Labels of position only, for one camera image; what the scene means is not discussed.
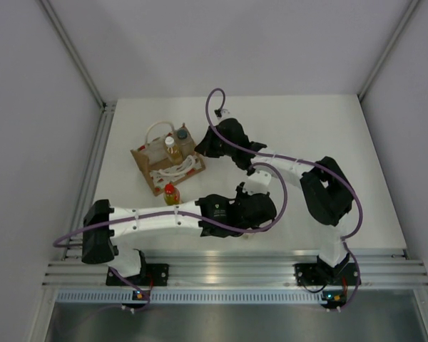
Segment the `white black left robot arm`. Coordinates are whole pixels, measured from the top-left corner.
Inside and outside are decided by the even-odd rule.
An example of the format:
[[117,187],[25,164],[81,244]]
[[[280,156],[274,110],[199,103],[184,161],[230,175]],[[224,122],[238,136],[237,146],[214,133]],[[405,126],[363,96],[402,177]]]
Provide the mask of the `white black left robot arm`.
[[139,238],[178,234],[239,237],[276,218],[277,209],[268,193],[248,194],[241,185],[233,199],[213,194],[170,207],[124,209],[100,199],[83,219],[81,261],[105,264],[137,285],[147,275],[144,253],[133,246]]

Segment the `white cap amber bottle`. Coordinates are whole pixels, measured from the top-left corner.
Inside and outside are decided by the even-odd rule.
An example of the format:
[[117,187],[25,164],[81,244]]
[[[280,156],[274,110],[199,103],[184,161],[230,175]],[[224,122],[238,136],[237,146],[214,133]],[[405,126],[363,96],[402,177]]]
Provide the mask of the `white cap amber bottle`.
[[251,239],[252,237],[254,237],[254,233],[247,233],[247,234],[244,234],[243,236],[242,236],[242,238],[243,239]]
[[174,165],[180,165],[183,162],[183,155],[174,138],[172,136],[168,136],[165,138],[164,143],[168,159]]

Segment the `red cap yellow bottle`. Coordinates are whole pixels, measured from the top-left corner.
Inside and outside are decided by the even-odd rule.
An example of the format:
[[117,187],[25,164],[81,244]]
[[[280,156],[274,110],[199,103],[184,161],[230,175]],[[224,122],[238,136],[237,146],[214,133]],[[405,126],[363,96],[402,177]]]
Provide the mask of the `red cap yellow bottle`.
[[180,192],[174,184],[168,183],[165,185],[164,200],[168,206],[180,205],[182,203]]

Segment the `jute canvas bag with strawberries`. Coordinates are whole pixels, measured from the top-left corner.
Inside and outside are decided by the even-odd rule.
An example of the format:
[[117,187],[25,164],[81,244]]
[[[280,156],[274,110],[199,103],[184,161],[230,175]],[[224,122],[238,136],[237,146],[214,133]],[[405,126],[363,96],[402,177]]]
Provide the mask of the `jute canvas bag with strawberries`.
[[183,162],[180,165],[174,165],[168,159],[164,140],[168,136],[174,138],[179,128],[170,121],[155,122],[147,129],[144,143],[135,150],[131,150],[138,169],[155,196],[164,193],[166,184],[179,185],[205,170],[203,158],[195,151],[194,140],[193,153],[187,157],[183,156]]

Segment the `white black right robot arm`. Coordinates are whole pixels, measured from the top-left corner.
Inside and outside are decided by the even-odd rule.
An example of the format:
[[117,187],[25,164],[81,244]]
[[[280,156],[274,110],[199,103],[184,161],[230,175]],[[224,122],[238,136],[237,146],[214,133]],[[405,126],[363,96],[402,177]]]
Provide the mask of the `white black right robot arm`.
[[282,178],[302,193],[310,216],[327,227],[317,256],[315,273],[327,283],[336,282],[344,274],[350,261],[344,246],[345,234],[337,227],[353,204],[360,203],[352,185],[340,166],[331,157],[316,162],[276,154],[267,145],[253,142],[245,134],[242,125],[224,108],[214,110],[218,123],[208,121],[209,127],[195,151],[204,157],[229,157],[250,176],[260,169],[272,167],[270,173]]

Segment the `dark cap clear square bottle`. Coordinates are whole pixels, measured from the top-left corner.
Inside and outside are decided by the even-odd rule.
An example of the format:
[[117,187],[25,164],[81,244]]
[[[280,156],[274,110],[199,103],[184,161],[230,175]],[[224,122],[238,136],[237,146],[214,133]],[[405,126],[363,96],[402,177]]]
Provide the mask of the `dark cap clear square bottle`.
[[185,127],[179,128],[175,132],[174,138],[184,157],[187,157],[193,153],[193,139]]

